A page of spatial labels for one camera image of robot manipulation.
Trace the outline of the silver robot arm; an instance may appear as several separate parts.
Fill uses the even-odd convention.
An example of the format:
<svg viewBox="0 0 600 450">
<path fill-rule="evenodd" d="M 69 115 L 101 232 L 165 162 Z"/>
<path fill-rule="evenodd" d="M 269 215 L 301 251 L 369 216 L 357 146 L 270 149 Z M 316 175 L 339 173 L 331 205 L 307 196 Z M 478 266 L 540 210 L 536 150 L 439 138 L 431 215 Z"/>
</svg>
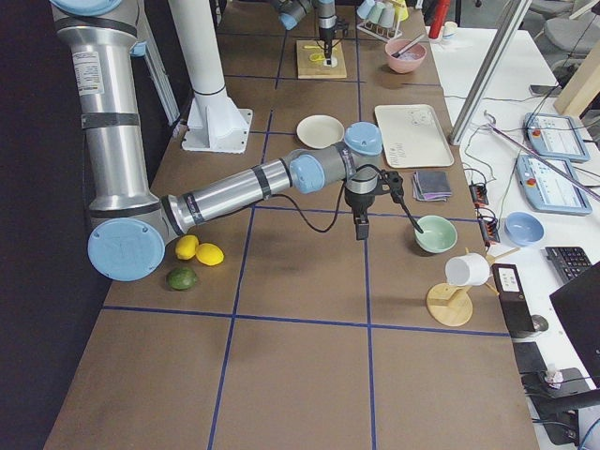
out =
<svg viewBox="0 0 600 450">
<path fill-rule="evenodd" d="M 159 199 L 149 186 L 131 67 L 134 49 L 152 34 L 144 1 L 50 1 L 57 35 L 71 49 L 82 105 L 82 130 L 94 174 L 89 205 L 94 227 L 90 262 L 104 276 L 132 281 L 151 274 L 165 247 L 190 228 L 277 196 L 343 182 L 357 240 L 368 238 L 368 209 L 376 196 L 404 202 L 402 179 L 381 169 L 382 134 L 358 122 L 340 142 L 297 149 L 180 196 Z M 195 91 L 187 139 L 192 149 L 239 153 L 246 148 L 251 110 L 227 94 L 209 1 L 169 1 Z"/>
<path fill-rule="evenodd" d="M 270 0 L 269 4 L 277 12 L 279 21 L 290 31 L 313 10 L 317 13 L 318 38 L 324 56 L 324 63 L 333 66 L 334 39 L 348 35 L 349 24 L 337 15 L 334 0 Z"/>
</svg>

